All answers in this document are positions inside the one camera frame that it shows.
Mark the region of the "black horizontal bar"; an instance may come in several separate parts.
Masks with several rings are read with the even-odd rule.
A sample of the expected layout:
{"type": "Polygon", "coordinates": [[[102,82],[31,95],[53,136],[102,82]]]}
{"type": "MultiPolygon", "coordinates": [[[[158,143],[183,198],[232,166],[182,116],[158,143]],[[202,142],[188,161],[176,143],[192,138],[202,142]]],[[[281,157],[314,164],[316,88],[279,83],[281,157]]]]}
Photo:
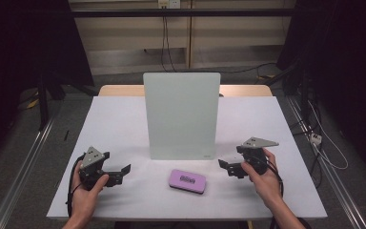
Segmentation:
{"type": "Polygon", "coordinates": [[[149,10],[73,10],[73,17],[213,17],[213,16],[293,16],[294,9],[149,9],[149,10]]]}

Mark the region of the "person's left hand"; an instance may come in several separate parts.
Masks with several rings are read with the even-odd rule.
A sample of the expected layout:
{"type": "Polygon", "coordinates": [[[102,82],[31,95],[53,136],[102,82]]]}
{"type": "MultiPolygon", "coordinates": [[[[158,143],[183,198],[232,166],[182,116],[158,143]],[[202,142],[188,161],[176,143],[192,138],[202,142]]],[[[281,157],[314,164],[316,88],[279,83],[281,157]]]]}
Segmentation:
{"type": "Polygon", "coordinates": [[[76,165],[73,181],[72,181],[72,213],[71,218],[90,219],[95,210],[96,202],[99,193],[103,190],[107,183],[109,176],[104,175],[94,185],[94,187],[87,191],[80,180],[79,169],[81,161],[76,165]]]}

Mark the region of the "purple whiteboard eraser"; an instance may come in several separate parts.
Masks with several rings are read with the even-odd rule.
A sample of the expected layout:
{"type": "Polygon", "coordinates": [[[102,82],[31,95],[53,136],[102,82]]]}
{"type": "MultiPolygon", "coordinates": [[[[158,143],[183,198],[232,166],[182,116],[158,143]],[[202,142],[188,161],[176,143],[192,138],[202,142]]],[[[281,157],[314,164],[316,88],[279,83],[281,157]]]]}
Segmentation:
{"type": "Polygon", "coordinates": [[[206,178],[200,174],[173,169],[168,183],[170,187],[175,189],[203,194],[206,187],[206,178]]]}

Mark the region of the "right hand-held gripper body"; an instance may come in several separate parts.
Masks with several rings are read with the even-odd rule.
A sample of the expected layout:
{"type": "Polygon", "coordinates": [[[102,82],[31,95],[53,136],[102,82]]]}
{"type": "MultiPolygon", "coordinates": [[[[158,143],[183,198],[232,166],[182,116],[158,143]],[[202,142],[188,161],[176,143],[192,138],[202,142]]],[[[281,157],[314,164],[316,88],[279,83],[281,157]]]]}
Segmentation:
{"type": "Polygon", "coordinates": [[[278,145],[278,142],[252,136],[241,145],[241,154],[259,175],[263,175],[268,169],[268,162],[263,149],[278,145]]]}

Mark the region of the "white table mat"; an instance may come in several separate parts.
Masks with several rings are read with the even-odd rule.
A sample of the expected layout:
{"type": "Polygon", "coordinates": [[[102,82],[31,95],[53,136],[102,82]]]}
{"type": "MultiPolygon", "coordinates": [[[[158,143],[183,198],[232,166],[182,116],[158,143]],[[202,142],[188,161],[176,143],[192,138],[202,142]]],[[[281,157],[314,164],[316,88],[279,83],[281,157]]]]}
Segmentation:
{"type": "Polygon", "coordinates": [[[304,219],[327,213],[273,96],[222,97],[219,100],[216,155],[213,160],[152,160],[145,100],[99,96],[91,104],[72,152],[78,158],[89,147],[110,152],[107,171],[132,169],[121,185],[104,189],[95,217],[104,220],[237,220],[267,219],[270,211],[246,178],[229,177],[218,160],[241,159],[236,146],[256,136],[278,142],[271,151],[284,182],[284,199],[304,219]],[[169,186],[173,169],[206,178],[203,194],[169,186]]]}

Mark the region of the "small standing whiteboard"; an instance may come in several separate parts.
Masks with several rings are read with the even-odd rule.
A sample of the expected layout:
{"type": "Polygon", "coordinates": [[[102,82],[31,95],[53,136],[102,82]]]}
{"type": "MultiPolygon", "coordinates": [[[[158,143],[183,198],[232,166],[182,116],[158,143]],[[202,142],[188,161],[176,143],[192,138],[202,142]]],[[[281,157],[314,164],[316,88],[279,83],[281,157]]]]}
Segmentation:
{"type": "Polygon", "coordinates": [[[144,73],[152,159],[215,155],[219,73],[144,73]]]}

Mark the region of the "aluminium floor rail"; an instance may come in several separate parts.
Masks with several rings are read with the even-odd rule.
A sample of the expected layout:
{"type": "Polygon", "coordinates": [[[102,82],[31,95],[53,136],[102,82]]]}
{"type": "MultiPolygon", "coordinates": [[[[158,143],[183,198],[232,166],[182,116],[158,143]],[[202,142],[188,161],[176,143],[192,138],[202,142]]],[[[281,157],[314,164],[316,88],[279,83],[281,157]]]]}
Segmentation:
{"type": "Polygon", "coordinates": [[[362,216],[358,209],[356,202],[346,189],[341,178],[337,174],[338,169],[329,163],[329,158],[325,154],[324,150],[319,150],[317,146],[310,141],[310,136],[305,135],[308,143],[311,145],[315,157],[319,162],[322,172],[325,174],[330,185],[332,186],[334,193],[339,200],[339,203],[344,210],[347,218],[351,222],[354,229],[366,229],[366,220],[362,216]]]}
{"type": "Polygon", "coordinates": [[[51,110],[51,117],[48,118],[47,123],[41,130],[38,131],[35,140],[33,141],[28,154],[17,173],[13,183],[3,200],[0,203],[0,229],[5,229],[13,209],[21,196],[21,193],[26,185],[28,178],[30,177],[31,170],[33,169],[37,158],[39,157],[44,144],[48,136],[51,133],[51,128],[55,119],[57,118],[59,111],[61,110],[61,104],[54,104],[51,110]]]}

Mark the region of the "wooden table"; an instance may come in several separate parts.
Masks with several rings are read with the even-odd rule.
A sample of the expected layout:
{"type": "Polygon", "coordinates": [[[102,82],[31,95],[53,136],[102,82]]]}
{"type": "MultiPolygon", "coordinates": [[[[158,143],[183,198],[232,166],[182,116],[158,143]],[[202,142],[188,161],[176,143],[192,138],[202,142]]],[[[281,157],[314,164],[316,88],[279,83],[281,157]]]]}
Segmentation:
{"type": "MultiPolygon", "coordinates": [[[[224,96],[272,96],[265,85],[221,85],[219,92],[224,96]]],[[[144,96],[143,85],[105,85],[99,96],[144,96]]]]}

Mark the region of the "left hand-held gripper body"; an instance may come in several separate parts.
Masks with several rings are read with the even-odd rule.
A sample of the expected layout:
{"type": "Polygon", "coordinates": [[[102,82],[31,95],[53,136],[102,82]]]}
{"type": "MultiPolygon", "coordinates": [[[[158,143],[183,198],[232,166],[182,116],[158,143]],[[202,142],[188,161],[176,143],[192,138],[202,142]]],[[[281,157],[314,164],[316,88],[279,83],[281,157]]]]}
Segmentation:
{"type": "Polygon", "coordinates": [[[105,160],[103,153],[92,146],[84,154],[79,169],[79,177],[87,190],[90,191],[98,179],[106,174],[102,169],[105,160]]]}

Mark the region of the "wooden wall post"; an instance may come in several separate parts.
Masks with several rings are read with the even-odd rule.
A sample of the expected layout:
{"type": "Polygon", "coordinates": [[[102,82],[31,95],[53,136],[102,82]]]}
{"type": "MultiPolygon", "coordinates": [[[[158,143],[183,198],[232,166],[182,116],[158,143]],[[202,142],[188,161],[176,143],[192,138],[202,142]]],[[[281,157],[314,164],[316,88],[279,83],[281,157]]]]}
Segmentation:
{"type": "MultiPolygon", "coordinates": [[[[187,10],[192,10],[193,0],[186,0],[187,10]]],[[[190,69],[192,67],[192,25],[193,18],[191,16],[187,17],[187,47],[186,47],[186,68],[190,69]]]]}

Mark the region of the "white wall socket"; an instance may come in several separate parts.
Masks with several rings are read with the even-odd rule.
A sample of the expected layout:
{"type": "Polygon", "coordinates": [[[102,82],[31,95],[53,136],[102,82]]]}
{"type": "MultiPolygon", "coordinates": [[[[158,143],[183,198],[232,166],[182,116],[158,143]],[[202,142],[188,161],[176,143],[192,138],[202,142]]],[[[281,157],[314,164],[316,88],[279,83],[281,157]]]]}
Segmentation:
{"type": "Polygon", "coordinates": [[[157,0],[160,9],[180,9],[180,0],[157,0]]]}

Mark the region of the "black metal stand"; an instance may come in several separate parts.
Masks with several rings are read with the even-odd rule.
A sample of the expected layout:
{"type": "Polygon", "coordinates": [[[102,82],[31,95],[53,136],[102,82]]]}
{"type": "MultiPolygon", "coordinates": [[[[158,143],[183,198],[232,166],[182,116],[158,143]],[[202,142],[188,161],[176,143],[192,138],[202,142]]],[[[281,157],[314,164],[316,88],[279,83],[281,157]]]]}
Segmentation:
{"type": "Polygon", "coordinates": [[[42,131],[47,123],[49,122],[49,106],[47,101],[47,89],[45,85],[45,77],[41,73],[38,78],[38,101],[40,106],[40,127],[39,130],[42,131]]]}

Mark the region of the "black curtain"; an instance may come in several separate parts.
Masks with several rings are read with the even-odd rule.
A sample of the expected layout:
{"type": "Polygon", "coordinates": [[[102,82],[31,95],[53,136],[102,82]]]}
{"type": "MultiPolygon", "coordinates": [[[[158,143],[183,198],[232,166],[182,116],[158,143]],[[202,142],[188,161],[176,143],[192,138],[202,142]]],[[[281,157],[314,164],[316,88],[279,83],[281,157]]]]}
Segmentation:
{"type": "Polygon", "coordinates": [[[366,163],[366,0],[295,0],[295,8],[310,13],[291,19],[277,67],[290,67],[324,24],[313,47],[313,83],[366,163]]]}
{"type": "Polygon", "coordinates": [[[0,144],[26,89],[93,84],[70,11],[69,0],[0,0],[0,144]]]}

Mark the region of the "person's right hand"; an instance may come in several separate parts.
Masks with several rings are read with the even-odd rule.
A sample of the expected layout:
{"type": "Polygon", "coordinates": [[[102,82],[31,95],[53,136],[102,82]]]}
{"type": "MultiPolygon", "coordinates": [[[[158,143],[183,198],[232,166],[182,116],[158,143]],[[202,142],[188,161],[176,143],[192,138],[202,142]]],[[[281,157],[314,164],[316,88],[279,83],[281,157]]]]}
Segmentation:
{"type": "Polygon", "coordinates": [[[268,158],[268,164],[272,167],[265,174],[259,175],[254,167],[246,161],[241,163],[241,167],[250,177],[250,181],[254,184],[256,192],[262,198],[266,207],[273,211],[279,208],[283,203],[283,199],[276,175],[278,170],[275,164],[275,156],[267,149],[264,149],[264,154],[268,158]]]}

